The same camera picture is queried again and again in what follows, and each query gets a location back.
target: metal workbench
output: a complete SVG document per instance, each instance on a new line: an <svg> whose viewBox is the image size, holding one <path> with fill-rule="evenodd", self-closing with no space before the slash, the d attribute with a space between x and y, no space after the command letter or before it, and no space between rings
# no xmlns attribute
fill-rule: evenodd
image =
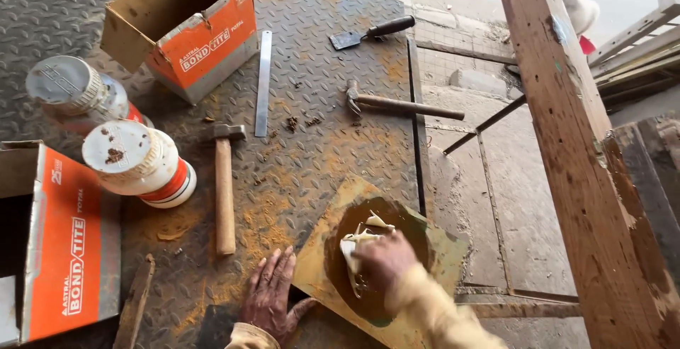
<svg viewBox="0 0 680 349"><path fill-rule="evenodd" d="M256 0L258 31L273 32L273 53L270 137L255 138L258 56L190 107L145 67L130 74L98 48L107 1L0 0L0 140L42 139L81 161L81 137L49 124L24 88L29 68L42 58L74 55L121 81L131 101L174 138L196 169L196 192L182 206L158 210L136 198L124 202L123 295L143 257L151 252L157 260L137 348L223 348L241 284L255 262L277 246L300 248L348 171L424 212L424 126L379 111L355 122L344 95L346 80L355 78L367 93L418 100L415 47L398 35L337 52L327 37L402 16L400 2ZM198 137L209 126L207 116L245 124L249 135L233 148L238 244L237 253L224 259L216 258L214 244L214 147ZM294 133L285 127L290 116L299 118ZM314 117L321 122L307 126ZM159 238L168 234L178 237ZM328 310L311 314L291 347L380 347ZM110 348L116 324L111 319L29 347Z"/></svg>

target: paint scraper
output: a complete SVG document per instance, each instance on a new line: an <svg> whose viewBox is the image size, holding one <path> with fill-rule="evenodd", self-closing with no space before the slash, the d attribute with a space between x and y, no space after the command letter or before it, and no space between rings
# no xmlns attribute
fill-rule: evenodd
<svg viewBox="0 0 680 349"><path fill-rule="evenodd" d="M347 48L352 45L359 45L361 40L368 37L378 37L381 35L389 35L396 32L401 32L415 25L415 18L413 16L404 16L390 20L386 23L375 25L369 28L366 33L361 32L343 32L331 35L330 42L336 50Z"/></svg>

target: hand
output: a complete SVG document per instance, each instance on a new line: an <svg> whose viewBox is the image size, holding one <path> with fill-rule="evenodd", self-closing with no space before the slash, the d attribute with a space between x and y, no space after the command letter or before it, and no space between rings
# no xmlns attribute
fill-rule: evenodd
<svg viewBox="0 0 680 349"><path fill-rule="evenodd" d="M418 264L401 231L358 244L352 256L361 260L361 272L367 273L371 288L380 292L386 292L408 268Z"/></svg>
<svg viewBox="0 0 680 349"><path fill-rule="evenodd" d="M286 314L295 260L293 247L288 247L283 255L277 248L271 257L262 258L250 276L250 288L239 315L239 322L266 331L282 347L300 318L318 303L311 297L304 299Z"/></svg>

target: sleeve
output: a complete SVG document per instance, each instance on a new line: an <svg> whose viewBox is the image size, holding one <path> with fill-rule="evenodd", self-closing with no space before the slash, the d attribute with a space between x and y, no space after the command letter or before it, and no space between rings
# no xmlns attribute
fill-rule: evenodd
<svg viewBox="0 0 680 349"><path fill-rule="evenodd" d="M225 349L281 349L274 337L254 325L237 322L231 332L231 342Z"/></svg>
<svg viewBox="0 0 680 349"><path fill-rule="evenodd" d="M392 313L404 312L425 330L437 349L506 349L497 336L484 330L475 313L458 307L422 265L414 265L385 296Z"/></svg>

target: glue container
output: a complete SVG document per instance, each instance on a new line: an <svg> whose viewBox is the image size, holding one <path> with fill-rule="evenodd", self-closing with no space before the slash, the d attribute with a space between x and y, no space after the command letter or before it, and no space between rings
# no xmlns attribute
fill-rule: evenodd
<svg viewBox="0 0 680 349"><path fill-rule="evenodd" d="M26 77L26 90L60 128L82 136L115 119L154 127L128 101L123 85L80 58L55 56L38 62Z"/></svg>
<svg viewBox="0 0 680 349"><path fill-rule="evenodd" d="M180 158L172 138L138 122L97 126L85 137L82 154L102 187L152 207L180 205L196 188L196 171Z"/></svg>

